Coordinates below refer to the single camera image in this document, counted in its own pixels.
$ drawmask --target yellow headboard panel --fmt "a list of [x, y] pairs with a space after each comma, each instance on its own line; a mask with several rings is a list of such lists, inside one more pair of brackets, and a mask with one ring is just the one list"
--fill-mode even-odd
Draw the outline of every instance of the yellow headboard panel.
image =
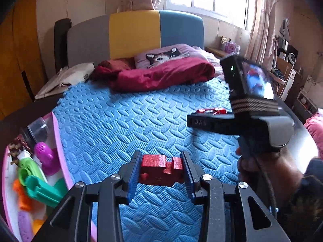
[[129, 11], [110, 16], [110, 58], [133, 57], [160, 48], [160, 16], [157, 10]]

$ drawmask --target orange toy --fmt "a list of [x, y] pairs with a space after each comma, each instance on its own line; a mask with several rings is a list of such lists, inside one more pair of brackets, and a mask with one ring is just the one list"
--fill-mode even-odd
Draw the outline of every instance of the orange toy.
[[18, 194], [19, 209], [27, 212], [31, 211], [33, 209], [33, 201], [25, 194], [24, 187], [19, 182], [19, 179], [14, 181], [12, 189]]
[[35, 219], [33, 221], [33, 233], [36, 235], [41, 226], [45, 223], [45, 220]]

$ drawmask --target human hand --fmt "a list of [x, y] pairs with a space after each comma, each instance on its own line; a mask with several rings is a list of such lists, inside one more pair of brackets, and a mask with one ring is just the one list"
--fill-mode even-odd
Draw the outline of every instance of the human hand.
[[[241, 155], [240, 148], [236, 154]], [[259, 162], [266, 170], [272, 183], [277, 206], [281, 207], [293, 193], [297, 190], [303, 177], [297, 169], [293, 159], [287, 153], [285, 148], [280, 153], [266, 153], [259, 155]], [[260, 172], [254, 158], [240, 157], [238, 160], [239, 181], [244, 181], [250, 185], [254, 183], [254, 173]]]

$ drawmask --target wooden wardrobe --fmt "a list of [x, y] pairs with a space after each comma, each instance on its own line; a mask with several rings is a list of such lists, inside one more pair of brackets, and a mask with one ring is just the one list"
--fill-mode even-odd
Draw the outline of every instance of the wooden wardrobe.
[[0, 120], [31, 103], [46, 80], [36, 0], [17, 0], [0, 25]]

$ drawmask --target gray headboard panel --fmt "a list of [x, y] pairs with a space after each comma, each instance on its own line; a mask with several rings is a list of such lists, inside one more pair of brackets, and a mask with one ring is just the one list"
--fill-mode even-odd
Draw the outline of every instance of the gray headboard panel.
[[94, 66], [110, 59], [109, 16], [103, 15], [81, 22], [67, 33], [68, 66], [94, 62]]

